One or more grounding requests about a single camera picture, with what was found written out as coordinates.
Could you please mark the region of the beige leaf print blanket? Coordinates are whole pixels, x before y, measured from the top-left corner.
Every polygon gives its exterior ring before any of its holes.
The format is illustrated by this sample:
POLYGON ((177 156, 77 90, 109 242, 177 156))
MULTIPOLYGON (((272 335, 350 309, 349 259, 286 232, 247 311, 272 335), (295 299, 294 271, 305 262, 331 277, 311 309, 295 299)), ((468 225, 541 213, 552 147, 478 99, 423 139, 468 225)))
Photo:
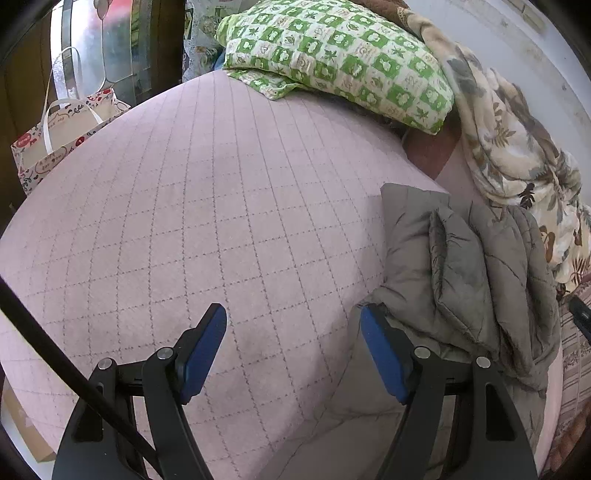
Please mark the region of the beige leaf print blanket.
POLYGON ((518 205, 534 216, 558 293, 574 292, 590 278, 590 207, 574 157, 531 114, 518 85, 485 69, 431 20, 403 1, 363 5, 431 50, 454 92, 476 187, 490 204, 518 205))

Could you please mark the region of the window with glass pane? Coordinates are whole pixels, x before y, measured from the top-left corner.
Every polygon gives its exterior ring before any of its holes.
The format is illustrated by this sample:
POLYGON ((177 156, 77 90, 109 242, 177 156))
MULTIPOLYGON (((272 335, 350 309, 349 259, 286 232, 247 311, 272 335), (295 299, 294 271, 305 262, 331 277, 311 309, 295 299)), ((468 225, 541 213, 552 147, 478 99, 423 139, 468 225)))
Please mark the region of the window with glass pane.
POLYGON ((152 94, 151 1, 60 1, 50 13, 52 81, 59 97, 103 87, 133 107, 152 94))

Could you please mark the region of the floral paper gift bag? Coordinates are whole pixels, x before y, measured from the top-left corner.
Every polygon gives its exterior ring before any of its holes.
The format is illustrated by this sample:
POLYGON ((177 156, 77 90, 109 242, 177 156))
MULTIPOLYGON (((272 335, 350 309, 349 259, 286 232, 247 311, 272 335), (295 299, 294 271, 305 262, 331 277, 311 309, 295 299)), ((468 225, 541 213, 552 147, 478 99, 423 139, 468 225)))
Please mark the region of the floral paper gift bag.
POLYGON ((11 144, 24 193, 30 195, 66 156, 129 109, 111 86, 88 96, 45 97, 39 122, 11 144))

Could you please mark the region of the blue floral pillow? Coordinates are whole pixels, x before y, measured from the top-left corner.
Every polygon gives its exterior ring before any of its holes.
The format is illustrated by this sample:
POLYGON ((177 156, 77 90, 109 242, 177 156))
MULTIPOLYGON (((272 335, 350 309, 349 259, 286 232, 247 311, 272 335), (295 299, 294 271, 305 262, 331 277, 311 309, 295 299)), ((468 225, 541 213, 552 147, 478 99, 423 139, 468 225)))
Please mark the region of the blue floral pillow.
POLYGON ((184 9, 182 82, 213 70, 221 55, 215 33, 221 20, 239 11, 240 1, 186 0, 184 9))

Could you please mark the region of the striped floral sofa cushion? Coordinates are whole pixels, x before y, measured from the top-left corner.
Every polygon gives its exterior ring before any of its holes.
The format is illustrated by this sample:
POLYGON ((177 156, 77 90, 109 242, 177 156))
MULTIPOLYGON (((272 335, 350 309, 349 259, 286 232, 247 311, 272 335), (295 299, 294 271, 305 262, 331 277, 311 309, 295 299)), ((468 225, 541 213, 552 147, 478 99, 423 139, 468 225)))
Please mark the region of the striped floral sofa cushion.
POLYGON ((571 299, 590 308, 590 276, 559 302, 563 387, 558 423, 543 473, 554 473, 566 461, 590 425, 590 341, 575 324, 571 299))

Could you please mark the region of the green white patterned pillow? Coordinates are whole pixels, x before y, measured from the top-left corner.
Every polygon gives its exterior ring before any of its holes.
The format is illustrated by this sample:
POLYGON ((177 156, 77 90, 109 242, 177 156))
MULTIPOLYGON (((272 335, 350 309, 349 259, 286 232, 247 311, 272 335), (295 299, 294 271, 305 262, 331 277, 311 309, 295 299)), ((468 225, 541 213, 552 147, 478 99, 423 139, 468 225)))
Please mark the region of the green white patterned pillow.
POLYGON ((223 18, 215 38, 228 75, 270 100, 320 91, 432 135, 453 108, 429 48, 351 1, 260 1, 223 18))

